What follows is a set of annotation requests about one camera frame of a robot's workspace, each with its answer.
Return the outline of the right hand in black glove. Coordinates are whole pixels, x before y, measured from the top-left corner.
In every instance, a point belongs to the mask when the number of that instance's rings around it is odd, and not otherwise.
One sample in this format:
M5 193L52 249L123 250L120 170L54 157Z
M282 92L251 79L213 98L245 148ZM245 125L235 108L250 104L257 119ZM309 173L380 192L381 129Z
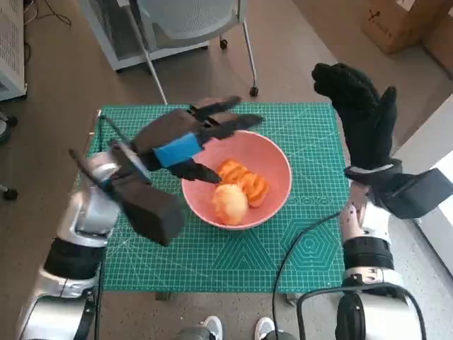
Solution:
M396 88L380 94L365 73L343 63L318 63L311 76L315 92L331 100L341 120L351 165L372 170L390 164Z

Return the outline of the bare black left hand, blue tape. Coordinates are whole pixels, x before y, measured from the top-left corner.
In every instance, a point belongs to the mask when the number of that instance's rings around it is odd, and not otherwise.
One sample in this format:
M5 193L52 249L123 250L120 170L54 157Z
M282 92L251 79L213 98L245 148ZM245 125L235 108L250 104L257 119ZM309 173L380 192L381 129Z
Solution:
M229 138L263 122L261 115L234 113L240 102L238 96L207 98L171 110L143 127L130 145L149 171L167 169L180 179L218 184L219 175L193 157L210 140Z

